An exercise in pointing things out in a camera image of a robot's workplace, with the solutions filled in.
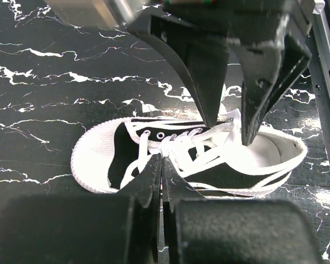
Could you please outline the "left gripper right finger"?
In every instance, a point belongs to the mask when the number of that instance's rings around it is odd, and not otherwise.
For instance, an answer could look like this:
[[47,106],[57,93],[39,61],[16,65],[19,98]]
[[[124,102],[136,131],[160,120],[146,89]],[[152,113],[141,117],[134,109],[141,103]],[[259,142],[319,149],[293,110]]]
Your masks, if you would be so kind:
[[310,225],[283,200],[208,200],[162,159],[171,263],[321,263]]

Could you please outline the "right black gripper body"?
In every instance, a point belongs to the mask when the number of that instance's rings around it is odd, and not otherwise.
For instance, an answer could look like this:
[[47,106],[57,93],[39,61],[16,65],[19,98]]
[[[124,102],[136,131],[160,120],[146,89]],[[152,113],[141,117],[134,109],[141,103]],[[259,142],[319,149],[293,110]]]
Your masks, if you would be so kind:
[[193,31],[226,41],[282,41],[306,36],[313,12],[313,1],[163,1],[162,11],[141,13],[127,29],[138,36]]

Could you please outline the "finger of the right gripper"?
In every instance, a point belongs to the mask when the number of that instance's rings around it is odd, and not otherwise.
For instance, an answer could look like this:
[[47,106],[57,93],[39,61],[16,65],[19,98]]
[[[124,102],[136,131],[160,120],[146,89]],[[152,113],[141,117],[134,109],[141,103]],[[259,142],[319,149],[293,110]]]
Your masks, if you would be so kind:
[[228,50],[207,31],[160,18],[140,16],[129,32],[156,50],[190,92],[204,124],[216,125],[226,78]]
[[311,52],[304,41],[285,36],[279,46],[233,47],[243,71],[241,140],[252,144],[269,110],[305,71]]

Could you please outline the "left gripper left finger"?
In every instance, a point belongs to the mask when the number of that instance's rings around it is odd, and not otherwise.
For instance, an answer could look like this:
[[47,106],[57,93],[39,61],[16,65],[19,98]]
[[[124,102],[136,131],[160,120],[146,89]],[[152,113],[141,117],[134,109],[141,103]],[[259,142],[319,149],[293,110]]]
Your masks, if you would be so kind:
[[0,263],[156,263],[161,158],[116,194],[34,195],[0,213]]

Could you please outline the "white sneaker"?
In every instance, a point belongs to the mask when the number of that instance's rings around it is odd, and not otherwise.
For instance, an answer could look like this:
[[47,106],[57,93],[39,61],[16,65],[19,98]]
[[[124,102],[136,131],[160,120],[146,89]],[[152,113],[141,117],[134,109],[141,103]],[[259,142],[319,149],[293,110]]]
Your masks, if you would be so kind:
[[283,185],[306,154],[300,138],[266,126],[251,145],[242,145],[237,118],[207,128],[170,117],[125,117],[88,130],[70,166],[86,190],[116,193],[161,155],[202,195],[258,197]]

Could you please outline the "white shoelace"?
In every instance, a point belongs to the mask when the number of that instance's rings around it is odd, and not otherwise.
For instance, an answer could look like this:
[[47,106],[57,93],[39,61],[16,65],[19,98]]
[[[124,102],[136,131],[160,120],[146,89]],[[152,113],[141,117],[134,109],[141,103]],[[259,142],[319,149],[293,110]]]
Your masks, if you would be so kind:
[[121,187],[142,172],[152,155],[168,157],[183,178],[220,164],[229,164],[240,147],[241,113],[238,109],[225,113],[231,122],[211,129],[182,120],[157,117],[149,122],[132,120],[126,123],[130,138],[138,144],[138,157],[127,167]]

